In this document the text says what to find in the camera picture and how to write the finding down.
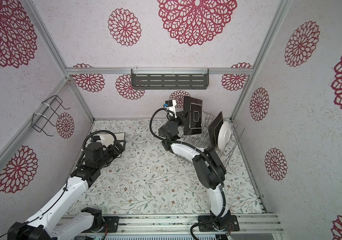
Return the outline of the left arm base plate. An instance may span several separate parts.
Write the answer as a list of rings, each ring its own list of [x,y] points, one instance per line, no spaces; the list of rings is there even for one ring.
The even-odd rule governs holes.
[[[120,217],[95,217],[92,226],[83,231],[82,234],[88,233],[116,233]]]

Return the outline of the white square plate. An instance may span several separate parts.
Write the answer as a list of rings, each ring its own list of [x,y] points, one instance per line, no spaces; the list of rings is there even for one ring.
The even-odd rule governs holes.
[[[123,147],[125,146],[125,133],[116,133],[114,134],[116,137],[116,140],[119,144],[121,144]],[[108,147],[109,145],[114,144],[115,138],[111,134],[107,133],[99,133],[91,137],[94,142],[100,142],[104,146]]]

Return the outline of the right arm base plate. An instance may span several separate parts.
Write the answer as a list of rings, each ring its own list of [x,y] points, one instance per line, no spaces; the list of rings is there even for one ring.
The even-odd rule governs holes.
[[[238,232],[240,225],[236,216],[228,215],[212,223],[199,226],[200,232]]]

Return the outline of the large black square plate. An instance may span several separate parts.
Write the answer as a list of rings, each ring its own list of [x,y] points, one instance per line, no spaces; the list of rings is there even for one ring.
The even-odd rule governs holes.
[[[184,111],[186,123],[184,124],[185,135],[198,135],[202,133],[203,101],[200,99],[184,96]]]

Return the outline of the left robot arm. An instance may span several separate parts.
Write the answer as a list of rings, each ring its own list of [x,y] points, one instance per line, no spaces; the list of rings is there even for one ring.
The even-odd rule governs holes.
[[[50,201],[23,223],[16,222],[8,230],[9,240],[72,240],[84,231],[99,233],[105,230],[105,220],[98,209],[87,207],[66,224],[58,225],[66,210],[125,150],[126,141],[117,140],[108,147],[100,142],[85,149],[85,164],[76,168]]]

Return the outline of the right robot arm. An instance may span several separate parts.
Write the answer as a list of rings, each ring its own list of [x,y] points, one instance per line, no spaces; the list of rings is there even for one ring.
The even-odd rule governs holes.
[[[215,147],[207,147],[202,143],[198,147],[191,143],[191,136],[200,135],[202,129],[188,128],[187,111],[174,113],[168,109],[158,109],[154,114],[165,111],[168,121],[158,129],[158,134],[152,130],[150,119],[149,130],[161,143],[166,151],[179,155],[194,164],[200,183],[208,189],[211,201],[211,217],[192,226],[192,228],[212,224],[214,228],[224,229],[231,218],[223,190],[225,186],[226,168],[218,156]]]

